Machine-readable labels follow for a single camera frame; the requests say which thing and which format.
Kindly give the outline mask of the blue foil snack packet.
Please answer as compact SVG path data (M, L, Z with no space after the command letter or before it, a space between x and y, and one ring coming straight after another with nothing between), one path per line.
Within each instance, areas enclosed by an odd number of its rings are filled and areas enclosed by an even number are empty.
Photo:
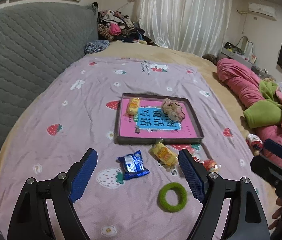
M141 151L117 157L117 161L123 168L123 180L139 178L149 174L149 170L144 166Z

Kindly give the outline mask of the yellow rice cake snack pack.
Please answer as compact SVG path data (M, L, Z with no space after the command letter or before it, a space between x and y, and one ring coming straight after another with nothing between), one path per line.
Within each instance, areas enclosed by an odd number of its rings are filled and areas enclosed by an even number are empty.
M140 98L130 98L129 103L127 105L127 114L136 115L138 113L140 102Z

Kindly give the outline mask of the small plush doll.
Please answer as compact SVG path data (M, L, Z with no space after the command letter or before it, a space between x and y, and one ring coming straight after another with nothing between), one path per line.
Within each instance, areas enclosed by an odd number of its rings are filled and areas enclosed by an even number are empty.
M257 135L248 134L245 140L254 156L257 156L262 152L263 142Z

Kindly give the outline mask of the pink green quilted clothing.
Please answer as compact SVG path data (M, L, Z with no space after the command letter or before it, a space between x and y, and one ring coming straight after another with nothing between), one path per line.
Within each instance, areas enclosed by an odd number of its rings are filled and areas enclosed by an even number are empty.
M217 61L217 76L246 107L250 129L262 140L282 145L282 92L274 82L260 79L245 65L223 58Z

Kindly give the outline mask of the red wrapped candy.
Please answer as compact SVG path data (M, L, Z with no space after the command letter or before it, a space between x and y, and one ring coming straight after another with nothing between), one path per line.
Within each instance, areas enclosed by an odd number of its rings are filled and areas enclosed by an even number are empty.
M213 159L201 160L197 157L193 157L193 159L201 163L208 172L218 172L221 169L221 165L218 165Z

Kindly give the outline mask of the pink strawberry print blanket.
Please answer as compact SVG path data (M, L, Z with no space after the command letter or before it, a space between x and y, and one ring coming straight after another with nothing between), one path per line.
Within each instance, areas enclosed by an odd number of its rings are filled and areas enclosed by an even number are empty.
M225 179L249 177L262 206L274 201L265 182L251 172L252 153L238 127L199 70L145 60L86 56L73 63L22 114L0 153L0 231L7 236L13 209L25 181L54 178L79 161L86 150L98 163L81 199L74 204L92 239L186 239L201 210L188 196L184 209L163 211L159 190L177 182L187 186L179 167L167 170L148 145L114 142L118 102L124 93L186 98L204 133L192 148L221 165ZM141 151L149 174L123 180L117 157Z

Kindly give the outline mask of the white air conditioner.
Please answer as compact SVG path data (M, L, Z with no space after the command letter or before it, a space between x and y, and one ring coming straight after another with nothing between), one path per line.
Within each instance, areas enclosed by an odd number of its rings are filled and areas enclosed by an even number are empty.
M267 17L273 21L276 20L276 10L274 7L270 7L264 4L249 3L248 9L252 13L260 14L263 17Z

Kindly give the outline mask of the dark shallow tray box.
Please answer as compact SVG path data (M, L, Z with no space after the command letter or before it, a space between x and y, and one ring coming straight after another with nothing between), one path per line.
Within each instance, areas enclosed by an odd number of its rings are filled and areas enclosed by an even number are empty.
M124 93L121 97L121 100L127 98L130 100L130 98L147 98L149 100L161 100L163 102L164 99L166 99L165 96L158 95L158 94L133 94L133 93ZM199 137L197 138L189 138L189 139L162 139L162 138L132 138L132 137L122 137L118 135L118 128L119 128L119 114L120 114L120 104L117 110L117 116L116 116L116 125L114 130L114 139L118 144L131 144L131 145L141 145L141 144L154 144L156 142L161 141L163 144L199 144L202 139L204 138L203 130L201 128L201 125L198 121L197 115L191 106L191 103L186 98L176 98L176 97L168 97L172 101L176 101L178 104L184 103L186 110L191 114L191 120L196 123L196 131L199 132Z

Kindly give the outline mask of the white sheer curtain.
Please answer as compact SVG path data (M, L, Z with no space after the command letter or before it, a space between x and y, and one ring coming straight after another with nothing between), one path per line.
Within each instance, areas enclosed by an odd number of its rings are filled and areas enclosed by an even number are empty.
M232 0L136 0L136 19L155 44L202 56L225 41Z

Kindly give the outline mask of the grey quilted headboard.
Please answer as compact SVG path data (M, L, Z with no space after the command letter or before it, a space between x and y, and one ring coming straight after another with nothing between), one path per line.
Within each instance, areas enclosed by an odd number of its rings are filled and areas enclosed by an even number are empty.
M25 109L97 38L94 5L25 3L0 9L0 150Z

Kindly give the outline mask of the blue patterned pillow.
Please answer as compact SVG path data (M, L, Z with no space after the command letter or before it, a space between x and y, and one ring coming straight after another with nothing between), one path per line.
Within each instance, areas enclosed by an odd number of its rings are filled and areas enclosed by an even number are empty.
M94 40L91 42L88 42L84 46L84 54L94 54L99 53L105 49L107 49L110 45L110 42L108 40Z

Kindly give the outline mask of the pile of clothes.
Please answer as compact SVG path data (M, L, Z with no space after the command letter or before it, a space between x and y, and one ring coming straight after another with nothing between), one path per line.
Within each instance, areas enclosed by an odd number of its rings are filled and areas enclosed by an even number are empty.
M128 15L122 15L119 11L99 11L97 25L98 37L101 40L155 45L138 23L132 22Z

